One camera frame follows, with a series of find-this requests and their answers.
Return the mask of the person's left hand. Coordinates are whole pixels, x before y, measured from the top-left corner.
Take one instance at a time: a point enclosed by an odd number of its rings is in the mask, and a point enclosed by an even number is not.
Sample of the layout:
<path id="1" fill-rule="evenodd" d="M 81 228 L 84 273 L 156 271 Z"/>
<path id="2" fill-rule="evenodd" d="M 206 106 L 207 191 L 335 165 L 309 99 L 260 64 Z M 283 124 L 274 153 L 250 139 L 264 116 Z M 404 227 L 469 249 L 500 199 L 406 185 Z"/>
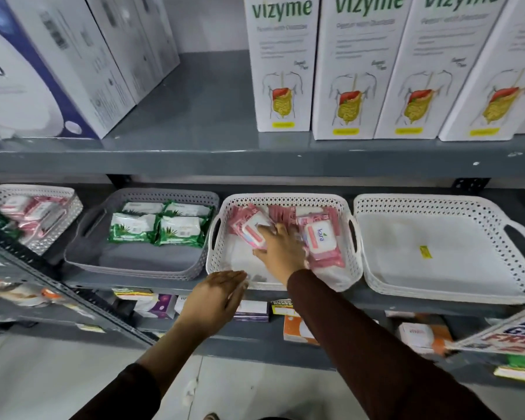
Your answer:
<path id="1" fill-rule="evenodd" d="M 182 326 L 199 338 L 207 339 L 220 331 L 225 320 L 225 306 L 237 288 L 246 288 L 245 271 L 226 270 L 208 275 L 187 296 L 175 326 Z"/>

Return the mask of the pink wipes packet white label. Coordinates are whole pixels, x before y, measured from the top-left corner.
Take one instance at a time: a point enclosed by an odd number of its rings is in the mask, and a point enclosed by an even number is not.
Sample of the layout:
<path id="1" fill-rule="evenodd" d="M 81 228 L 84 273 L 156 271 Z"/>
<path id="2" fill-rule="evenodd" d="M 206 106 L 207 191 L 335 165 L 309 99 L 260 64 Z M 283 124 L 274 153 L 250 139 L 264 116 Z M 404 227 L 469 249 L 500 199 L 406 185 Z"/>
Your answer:
<path id="1" fill-rule="evenodd" d="M 266 240 L 258 229 L 259 225 L 274 227 L 275 224 L 265 211 L 256 210 L 256 212 L 245 218 L 239 230 L 241 236 L 252 248 L 265 250 L 267 247 Z"/>

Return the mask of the person's right forearm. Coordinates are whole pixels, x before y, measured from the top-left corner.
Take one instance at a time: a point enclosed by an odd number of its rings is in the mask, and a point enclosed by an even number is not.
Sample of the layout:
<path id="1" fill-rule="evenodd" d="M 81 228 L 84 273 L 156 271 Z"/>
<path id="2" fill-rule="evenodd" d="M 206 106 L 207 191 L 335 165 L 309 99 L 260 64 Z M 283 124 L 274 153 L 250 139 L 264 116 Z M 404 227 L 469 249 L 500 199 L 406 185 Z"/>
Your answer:
<path id="1" fill-rule="evenodd" d="M 287 291 L 370 420 L 500 420 L 470 389 L 310 270 L 293 272 Z"/>

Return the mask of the person's left forearm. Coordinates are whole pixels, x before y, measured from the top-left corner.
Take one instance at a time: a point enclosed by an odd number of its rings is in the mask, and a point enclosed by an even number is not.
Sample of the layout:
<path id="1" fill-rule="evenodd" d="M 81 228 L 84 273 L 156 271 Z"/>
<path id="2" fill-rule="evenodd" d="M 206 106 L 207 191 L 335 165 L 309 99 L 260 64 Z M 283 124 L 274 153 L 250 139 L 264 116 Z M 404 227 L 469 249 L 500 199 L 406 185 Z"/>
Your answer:
<path id="1" fill-rule="evenodd" d="M 152 420 L 176 376 L 206 337 L 195 325 L 176 323 L 69 420 Z"/>

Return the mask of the white perforated plastic basket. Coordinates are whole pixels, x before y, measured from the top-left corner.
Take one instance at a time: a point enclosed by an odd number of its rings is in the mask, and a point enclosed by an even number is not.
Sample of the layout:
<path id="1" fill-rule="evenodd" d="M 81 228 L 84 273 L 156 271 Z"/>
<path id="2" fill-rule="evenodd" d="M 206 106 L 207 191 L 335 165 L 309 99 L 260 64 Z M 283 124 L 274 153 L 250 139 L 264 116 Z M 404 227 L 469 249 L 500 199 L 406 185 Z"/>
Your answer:
<path id="1" fill-rule="evenodd" d="M 339 217 L 341 234 L 337 243 L 342 252 L 344 268 L 317 269 L 315 274 L 336 292 L 343 292 L 355 285 L 364 274 L 359 226 L 348 202 L 341 196 L 327 193 L 265 192 L 238 193 L 224 199 L 208 233 L 206 271 L 211 274 L 220 270 L 243 270 L 247 273 L 248 289 L 258 291 L 286 291 L 266 266 L 252 254 L 252 247 L 236 234 L 229 232 L 228 223 L 234 208 L 254 204 L 300 206 L 303 208 L 333 207 Z"/>
<path id="2" fill-rule="evenodd" d="M 488 199 L 368 193 L 353 200 L 364 279 L 388 296 L 525 304 L 525 226 Z M 427 245 L 433 259 L 423 259 Z"/>

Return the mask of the small yellow label box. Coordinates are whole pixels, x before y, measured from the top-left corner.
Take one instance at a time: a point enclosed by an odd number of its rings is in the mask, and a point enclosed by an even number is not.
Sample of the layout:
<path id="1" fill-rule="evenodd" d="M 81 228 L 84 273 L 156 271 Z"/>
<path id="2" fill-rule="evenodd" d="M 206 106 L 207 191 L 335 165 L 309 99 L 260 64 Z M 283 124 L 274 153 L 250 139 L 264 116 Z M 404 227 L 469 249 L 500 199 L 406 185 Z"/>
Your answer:
<path id="1" fill-rule="evenodd" d="M 270 307 L 273 315 L 301 317 L 294 310 L 292 300 L 289 298 L 274 300 L 270 302 Z"/>

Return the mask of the large pink wipes packet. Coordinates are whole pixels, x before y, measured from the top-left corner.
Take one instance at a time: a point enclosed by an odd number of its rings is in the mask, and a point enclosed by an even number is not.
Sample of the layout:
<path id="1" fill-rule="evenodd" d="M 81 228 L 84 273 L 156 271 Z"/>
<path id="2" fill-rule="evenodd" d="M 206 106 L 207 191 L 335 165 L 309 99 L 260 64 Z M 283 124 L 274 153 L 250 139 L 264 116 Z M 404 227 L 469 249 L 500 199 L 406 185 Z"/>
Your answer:
<path id="1" fill-rule="evenodd" d="M 296 225 L 307 250 L 310 269 L 344 268 L 345 262 L 337 237 L 341 229 L 336 211 L 328 206 L 320 211 L 301 211 Z"/>

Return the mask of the white and purple box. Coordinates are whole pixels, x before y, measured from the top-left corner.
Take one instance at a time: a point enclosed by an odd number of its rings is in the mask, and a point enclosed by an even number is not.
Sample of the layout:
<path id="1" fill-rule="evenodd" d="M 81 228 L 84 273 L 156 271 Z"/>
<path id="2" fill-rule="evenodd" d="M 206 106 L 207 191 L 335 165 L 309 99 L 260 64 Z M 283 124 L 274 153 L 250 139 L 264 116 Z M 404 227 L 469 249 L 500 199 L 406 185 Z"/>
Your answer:
<path id="1" fill-rule="evenodd" d="M 174 319 L 178 296 L 153 294 L 148 300 L 137 301 L 134 312 L 142 318 Z"/>

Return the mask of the green wipes packet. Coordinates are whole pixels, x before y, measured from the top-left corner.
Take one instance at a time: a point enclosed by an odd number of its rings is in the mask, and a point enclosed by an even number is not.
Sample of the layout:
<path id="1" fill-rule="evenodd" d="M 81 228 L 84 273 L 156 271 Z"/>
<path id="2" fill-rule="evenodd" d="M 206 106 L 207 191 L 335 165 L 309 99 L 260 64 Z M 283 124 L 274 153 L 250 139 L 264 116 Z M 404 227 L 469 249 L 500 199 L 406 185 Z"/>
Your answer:
<path id="1" fill-rule="evenodd" d="M 157 216 L 144 214 L 133 216 L 125 213 L 113 213 L 108 241 L 116 244 L 123 242 L 146 242 L 153 244 L 156 237 Z"/>
<path id="2" fill-rule="evenodd" d="M 203 248 L 205 224 L 203 217 L 161 216 L 157 221 L 157 236 L 154 245 L 178 245 Z"/>
<path id="3" fill-rule="evenodd" d="M 126 202 L 121 209 L 121 213 L 132 216 L 157 215 L 163 211 L 164 205 L 164 203 L 152 202 Z"/>
<path id="4" fill-rule="evenodd" d="M 169 201 L 163 207 L 161 215 L 166 217 L 210 218 L 212 215 L 212 211 L 212 206 Z"/>

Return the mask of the grey metal shelf unit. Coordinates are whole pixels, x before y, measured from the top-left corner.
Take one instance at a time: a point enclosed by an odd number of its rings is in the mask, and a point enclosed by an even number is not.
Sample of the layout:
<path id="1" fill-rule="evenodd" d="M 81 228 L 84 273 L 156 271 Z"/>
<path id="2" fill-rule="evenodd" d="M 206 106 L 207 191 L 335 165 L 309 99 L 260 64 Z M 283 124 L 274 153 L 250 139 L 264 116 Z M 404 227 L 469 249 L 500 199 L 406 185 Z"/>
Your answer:
<path id="1" fill-rule="evenodd" d="M 163 180 L 175 188 L 234 193 L 277 190 L 337 194 L 352 200 L 360 193 L 457 193 L 457 178 L 525 181 L 525 135 L 511 141 L 480 143 L 439 140 L 315 141 L 310 133 L 258 133 L 253 110 L 247 51 L 189 53 L 163 83 L 130 112 L 109 136 L 91 139 L 11 139 L 0 142 L 0 174 L 41 183 L 75 176 L 116 176 L 126 187 Z M 223 96 L 216 107 L 208 99 Z M 192 113 L 208 107 L 208 119 L 192 124 Z M 136 181 L 149 178 L 153 183 Z M 481 197 L 497 203 L 511 220 L 525 227 L 525 189 L 483 189 Z M 64 280 L 76 288 L 99 288 L 123 277 L 86 273 L 76 267 L 55 270 L 42 256 L 0 233 L 0 258 L 30 278 Z M 456 316 L 457 335 L 488 325 L 483 318 L 506 319 L 525 303 L 495 304 L 387 296 L 365 283 L 345 292 L 368 311 L 418 311 Z M 284 341 L 283 320 L 254 323 L 254 337 L 218 335 L 198 354 L 288 367 L 334 370 L 317 346 Z M 440 367 L 464 383 L 524 388 L 524 382 L 493 376 L 504 355 L 463 352 L 441 360 Z"/>

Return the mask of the white box orange edge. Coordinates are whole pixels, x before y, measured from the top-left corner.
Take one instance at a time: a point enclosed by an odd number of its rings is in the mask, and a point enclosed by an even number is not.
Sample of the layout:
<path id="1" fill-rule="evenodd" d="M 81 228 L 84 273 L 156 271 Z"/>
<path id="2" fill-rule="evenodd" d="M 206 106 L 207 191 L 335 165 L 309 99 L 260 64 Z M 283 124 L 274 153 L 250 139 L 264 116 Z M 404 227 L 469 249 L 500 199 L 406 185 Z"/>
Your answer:
<path id="1" fill-rule="evenodd" d="M 446 325 L 401 323 L 396 336 L 414 352 L 444 356 L 454 342 Z"/>

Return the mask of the small white perforated basket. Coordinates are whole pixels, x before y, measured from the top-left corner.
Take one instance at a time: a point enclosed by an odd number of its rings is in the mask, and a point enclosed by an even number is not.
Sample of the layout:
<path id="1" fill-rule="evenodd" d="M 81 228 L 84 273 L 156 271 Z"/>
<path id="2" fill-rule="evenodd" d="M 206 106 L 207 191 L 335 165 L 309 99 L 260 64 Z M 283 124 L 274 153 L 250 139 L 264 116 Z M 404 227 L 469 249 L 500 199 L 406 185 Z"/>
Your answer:
<path id="1" fill-rule="evenodd" d="M 76 191 L 68 187 L 59 187 L 51 185 L 36 185 L 36 184 L 14 184 L 7 183 L 0 185 L 0 205 L 3 204 L 8 197 L 14 195 L 24 196 L 47 196 L 47 197 L 68 197 L 70 198 L 68 211 L 57 225 L 55 225 L 50 232 L 42 239 L 30 239 L 25 241 L 22 232 L 17 227 L 17 223 L 13 219 L 6 219 L 14 222 L 13 236 L 17 238 L 18 242 L 31 249 L 38 255 L 44 254 L 52 244 L 71 226 L 71 224 L 78 218 L 83 211 L 83 204 L 79 200 Z"/>

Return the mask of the grey slotted metal rack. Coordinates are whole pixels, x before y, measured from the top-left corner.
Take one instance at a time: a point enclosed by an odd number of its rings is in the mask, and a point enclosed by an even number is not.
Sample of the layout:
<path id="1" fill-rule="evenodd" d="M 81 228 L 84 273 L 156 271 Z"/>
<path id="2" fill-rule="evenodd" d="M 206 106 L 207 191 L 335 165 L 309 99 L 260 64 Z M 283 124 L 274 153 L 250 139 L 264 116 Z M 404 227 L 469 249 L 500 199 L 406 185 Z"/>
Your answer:
<path id="1" fill-rule="evenodd" d="M 55 290 L 70 301 L 91 311 L 103 321 L 114 326 L 116 331 L 140 343 L 142 347 L 149 348 L 157 342 L 156 338 L 136 329 L 129 316 L 125 316 L 93 290 L 74 289 L 66 285 L 60 269 L 53 267 L 42 256 L 34 253 L 2 230 L 0 230 L 0 261 L 5 261 L 6 267 L 13 267 L 17 273 L 22 273 L 23 278 L 30 276 L 34 284 L 39 283 L 48 289 Z"/>

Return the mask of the white cardboard box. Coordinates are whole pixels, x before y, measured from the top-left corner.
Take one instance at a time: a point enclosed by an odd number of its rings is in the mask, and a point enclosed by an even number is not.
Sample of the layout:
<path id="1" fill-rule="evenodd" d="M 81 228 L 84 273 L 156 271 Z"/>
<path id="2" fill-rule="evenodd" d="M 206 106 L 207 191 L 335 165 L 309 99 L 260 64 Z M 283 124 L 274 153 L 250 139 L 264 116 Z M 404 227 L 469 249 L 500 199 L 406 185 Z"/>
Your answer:
<path id="1" fill-rule="evenodd" d="M 166 6 L 163 0 L 134 0 L 134 3 L 164 79 L 180 64 Z"/>
<path id="2" fill-rule="evenodd" d="M 135 0 L 85 0 L 136 104 L 161 82 L 161 71 Z"/>

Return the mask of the white and blue box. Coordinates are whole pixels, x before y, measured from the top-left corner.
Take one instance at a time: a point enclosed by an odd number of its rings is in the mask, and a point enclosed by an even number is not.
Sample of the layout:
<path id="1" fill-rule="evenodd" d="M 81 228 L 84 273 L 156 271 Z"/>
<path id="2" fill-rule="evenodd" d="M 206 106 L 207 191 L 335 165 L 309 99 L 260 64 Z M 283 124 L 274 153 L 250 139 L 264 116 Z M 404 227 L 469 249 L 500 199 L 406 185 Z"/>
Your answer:
<path id="1" fill-rule="evenodd" d="M 135 105 L 86 0 L 0 0 L 0 140 L 102 139 Z"/>

